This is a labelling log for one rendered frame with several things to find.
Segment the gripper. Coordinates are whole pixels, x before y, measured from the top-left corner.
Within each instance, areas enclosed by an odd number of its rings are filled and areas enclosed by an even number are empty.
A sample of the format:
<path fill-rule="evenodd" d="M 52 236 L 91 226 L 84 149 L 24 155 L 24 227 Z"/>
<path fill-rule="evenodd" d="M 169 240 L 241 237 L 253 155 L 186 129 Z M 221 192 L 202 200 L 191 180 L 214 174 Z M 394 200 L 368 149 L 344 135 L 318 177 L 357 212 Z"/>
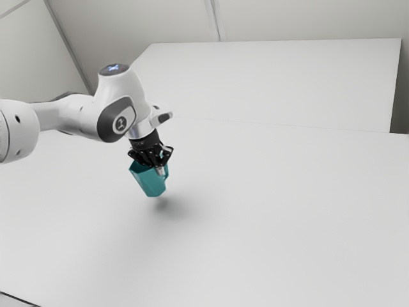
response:
<path fill-rule="evenodd" d="M 130 139 L 128 156 L 141 165 L 155 168 L 159 177 L 167 178 L 167 162 L 174 148 L 161 142 L 157 129 L 141 139 Z"/>

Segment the teal faceted mug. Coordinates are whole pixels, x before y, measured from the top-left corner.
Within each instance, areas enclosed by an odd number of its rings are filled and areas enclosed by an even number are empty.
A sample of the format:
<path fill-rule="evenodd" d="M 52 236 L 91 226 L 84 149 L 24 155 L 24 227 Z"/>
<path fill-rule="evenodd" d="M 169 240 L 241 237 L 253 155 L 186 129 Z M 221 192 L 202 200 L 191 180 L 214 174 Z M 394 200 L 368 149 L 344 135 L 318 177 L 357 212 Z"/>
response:
<path fill-rule="evenodd" d="M 147 197 L 158 197 L 165 192 L 167 178 L 159 177 L 155 171 L 155 167 L 149 167 L 134 161 L 128 170 Z"/>

